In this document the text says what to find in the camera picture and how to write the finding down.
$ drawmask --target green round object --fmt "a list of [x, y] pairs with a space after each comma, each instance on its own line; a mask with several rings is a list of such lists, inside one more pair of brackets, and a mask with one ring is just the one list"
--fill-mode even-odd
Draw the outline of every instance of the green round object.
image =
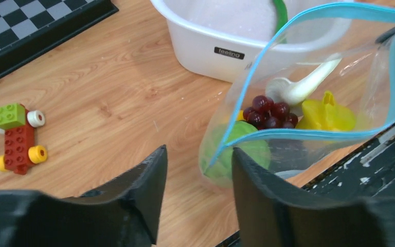
[[[209, 162], [211, 157], [215, 155], [216, 148], [219, 145], [224, 133], [226, 131], [226, 126], [220, 126], [211, 131], [211, 135], [205, 140], [205, 146], [201, 148], [200, 157], [200, 168], [202, 174], [209, 178], [214, 183], [222, 186], [221, 183], [226, 184], [227, 179], [231, 181], [232, 179], [232, 152], [233, 148], [228, 147], [223, 150], [219, 155], [217, 161], [212, 167], [209, 167]], [[238, 139], [244, 135], [258, 131], [253, 125], [245, 121], [236, 121], [229, 134], [226, 143], [229, 143], [235, 139]], [[268, 169], [271, 161], [271, 152], [268, 144], [265, 140], [255, 140], [251, 142], [243, 142], [236, 144], [236, 147], [241, 148], [245, 153], [247, 153], [257, 164], [265, 169]]]

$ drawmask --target ziplock bag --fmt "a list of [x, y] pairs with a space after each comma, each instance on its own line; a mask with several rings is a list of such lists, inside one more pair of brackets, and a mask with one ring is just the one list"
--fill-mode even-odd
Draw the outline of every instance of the ziplock bag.
[[326, 4], [287, 22], [233, 83], [207, 127], [199, 167], [230, 188], [236, 146], [287, 179], [394, 122], [395, 9]]

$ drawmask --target wood grain surface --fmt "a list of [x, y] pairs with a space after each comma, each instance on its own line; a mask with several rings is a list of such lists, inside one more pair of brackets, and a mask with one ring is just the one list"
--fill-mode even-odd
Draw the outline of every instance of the wood grain surface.
[[[215, 246], [238, 229], [235, 205], [232, 195], [201, 182], [198, 148], [231, 84], [180, 66], [166, 21], [149, 0], [113, 2], [117, 14], [0, 80], [0, 105], [20, 102], [44, 112], [37, 141], [49, 151], [26, 176], [0, 172], [0, 189], [78, 196], [167, 144], [158, 246]], [[303, 185], [355, 148], [336, 151], [290, 182]]]

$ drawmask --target black label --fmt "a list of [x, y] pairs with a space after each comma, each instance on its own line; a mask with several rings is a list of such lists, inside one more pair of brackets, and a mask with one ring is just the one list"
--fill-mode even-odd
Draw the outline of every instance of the black label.
[[223, 49], [223, 48], [220, 48], [220, 47], [217, 47], [217, 46], [214, 47], [214, 53], [221, 54], [221, 55], [228, 56], [228, 57], [232, 57], [232, 58], [237, 58], [237, 59], [240, 59], [240, 60], [244, 59], [244, 53], [236, 52], [236, 51], [233, 51], [233, 50]]

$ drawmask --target yellow toy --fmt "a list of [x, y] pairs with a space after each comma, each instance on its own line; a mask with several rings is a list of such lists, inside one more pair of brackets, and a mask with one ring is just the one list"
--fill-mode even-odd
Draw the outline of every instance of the yellow toy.
[[349, 108], [337, 104], [330, 91], [325, 91], [322, 100], [305, 100], [302, 111], [303, 118], [296, 129], [351, 131], [355, 127], [355, 114]]

